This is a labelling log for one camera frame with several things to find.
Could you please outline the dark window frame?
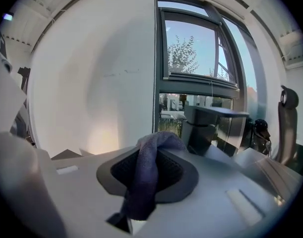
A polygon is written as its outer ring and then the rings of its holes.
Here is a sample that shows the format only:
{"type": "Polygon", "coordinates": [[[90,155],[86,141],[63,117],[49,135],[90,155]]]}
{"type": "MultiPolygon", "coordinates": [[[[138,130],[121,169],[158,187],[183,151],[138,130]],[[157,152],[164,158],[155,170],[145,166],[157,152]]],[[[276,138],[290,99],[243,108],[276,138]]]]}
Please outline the dark window frame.
{"type": "MultiPolygon", "coordinates": [[[[154,131],[182,132],[186,106],[248,112],[241,147],[248,147],[254,121],[265,117],[266,96],[258,90],[263,67],[252,36],[239,20],[208,1],[156,0],[157,53],[154,131]],[[194,74],[169,72],[170,44],[194,37],[199,67],[194,74]]],[[[223,144],[231,121],[221,119],[213,141],[223,144]]]]}

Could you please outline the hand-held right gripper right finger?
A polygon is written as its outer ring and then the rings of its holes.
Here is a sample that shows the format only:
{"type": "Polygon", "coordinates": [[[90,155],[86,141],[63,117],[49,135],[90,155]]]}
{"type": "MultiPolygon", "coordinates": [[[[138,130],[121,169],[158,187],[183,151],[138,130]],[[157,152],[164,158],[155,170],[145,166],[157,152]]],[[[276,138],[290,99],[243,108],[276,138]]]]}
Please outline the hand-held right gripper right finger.
{"type": "Polygon", "coordinates": [[[253,238],[279,212],[274,195],[231,158],[173,154],[195,166],[198,184],[184,200],[159,204],[147,221],[133,221],[134,238],[253,238]]]}

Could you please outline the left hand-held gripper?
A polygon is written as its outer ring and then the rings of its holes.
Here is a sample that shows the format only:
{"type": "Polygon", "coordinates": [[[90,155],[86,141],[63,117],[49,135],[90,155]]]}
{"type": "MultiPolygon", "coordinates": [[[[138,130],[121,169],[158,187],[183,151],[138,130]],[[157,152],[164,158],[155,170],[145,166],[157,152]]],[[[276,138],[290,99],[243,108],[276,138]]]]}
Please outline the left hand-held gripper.
{"type": "Polygon", "coordinates": [[[0,132],[10,131],[26,94],[10,75],[12,65],[7,59],[6,43],[0,32],[0,132]]]}

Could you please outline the black office chair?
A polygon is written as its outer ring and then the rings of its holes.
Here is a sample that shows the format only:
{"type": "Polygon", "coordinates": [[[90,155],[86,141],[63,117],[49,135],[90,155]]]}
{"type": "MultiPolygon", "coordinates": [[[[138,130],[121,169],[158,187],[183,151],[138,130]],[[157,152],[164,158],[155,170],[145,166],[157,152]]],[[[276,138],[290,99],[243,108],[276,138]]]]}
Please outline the black office chair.
{"type": "Polygon", "coordinates": [[[296,153],[299,97],[297,93],[284,85],[278,103],[279,147],[275,161],[287,165],[296,153]]]}

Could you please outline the green tree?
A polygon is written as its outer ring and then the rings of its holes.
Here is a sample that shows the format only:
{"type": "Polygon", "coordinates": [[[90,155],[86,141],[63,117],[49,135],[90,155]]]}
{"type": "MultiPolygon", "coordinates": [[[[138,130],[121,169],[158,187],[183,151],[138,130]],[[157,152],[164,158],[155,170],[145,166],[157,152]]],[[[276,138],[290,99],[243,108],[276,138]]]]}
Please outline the green tree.
{"type": "Polygon", "coordinates": [[[167,48],[168,71],[194,74],[199,64],[196,60],[197,53],[194,49],[194,37],[180,40],[176,35],[176,42],[167,48]]]}

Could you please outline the black faucet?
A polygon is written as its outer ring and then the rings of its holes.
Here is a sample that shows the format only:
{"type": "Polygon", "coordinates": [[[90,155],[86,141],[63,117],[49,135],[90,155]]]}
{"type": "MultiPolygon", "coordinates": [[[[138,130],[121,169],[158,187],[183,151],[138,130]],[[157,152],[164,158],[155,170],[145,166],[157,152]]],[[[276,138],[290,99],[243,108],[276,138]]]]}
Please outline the black faucet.
{"type": "Polygon", "coordinates": [[[199,156],[205,156],[208,150],[223,153],[212,145],[212,140],[221,119],[229,119],[231,124],[223,141],[229,145],[233,155],[240,146],[245,120],[249,117],[249,113],[220,107],[186,106],[184,116],[186,120],[182,124],[181,139],[190,153],[199,156]]]}

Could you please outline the black bag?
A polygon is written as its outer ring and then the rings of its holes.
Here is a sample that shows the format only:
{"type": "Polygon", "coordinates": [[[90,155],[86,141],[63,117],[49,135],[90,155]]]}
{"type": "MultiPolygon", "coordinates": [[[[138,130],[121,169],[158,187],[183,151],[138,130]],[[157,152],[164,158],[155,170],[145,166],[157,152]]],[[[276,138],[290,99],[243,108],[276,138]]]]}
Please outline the black bag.
{"type": "Polygon", "coordinates": [[[272,143],[268,132],[268,123],[263,119],[257,119],[253,127],[254,149],[263,155],[270,156],[272,143]]]}

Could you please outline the dark blue cloth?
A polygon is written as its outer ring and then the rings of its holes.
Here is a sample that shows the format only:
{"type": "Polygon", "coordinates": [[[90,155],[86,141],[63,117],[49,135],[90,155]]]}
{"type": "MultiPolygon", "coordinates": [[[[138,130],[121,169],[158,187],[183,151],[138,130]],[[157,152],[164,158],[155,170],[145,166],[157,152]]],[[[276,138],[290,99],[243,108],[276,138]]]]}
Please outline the dark blue cloth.
{"type": "Polygon", "coordinates": [[[156,164],[159,147],[186,151],[182,140],[173,132],[158,131],[138,139],[139,148],[132,183],[123,202],[123,214],[132,220],[145,221],[154,211],[159,172],[156,164]]]}

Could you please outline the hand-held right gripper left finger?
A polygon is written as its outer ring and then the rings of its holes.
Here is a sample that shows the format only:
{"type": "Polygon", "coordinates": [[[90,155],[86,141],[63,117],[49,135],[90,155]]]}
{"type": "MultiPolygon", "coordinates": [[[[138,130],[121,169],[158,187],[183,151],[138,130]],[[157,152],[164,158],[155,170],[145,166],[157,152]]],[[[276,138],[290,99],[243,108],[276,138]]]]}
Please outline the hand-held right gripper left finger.
{"type": "Polygon", "coordinates": [[[106,221],[120,211],[123,197],[107,193],[96,177],[100,165],[133,149],[85,156],[64,150],[52,158],[54,199],[64,220],[66,238],[133,238],[106,221]]]}

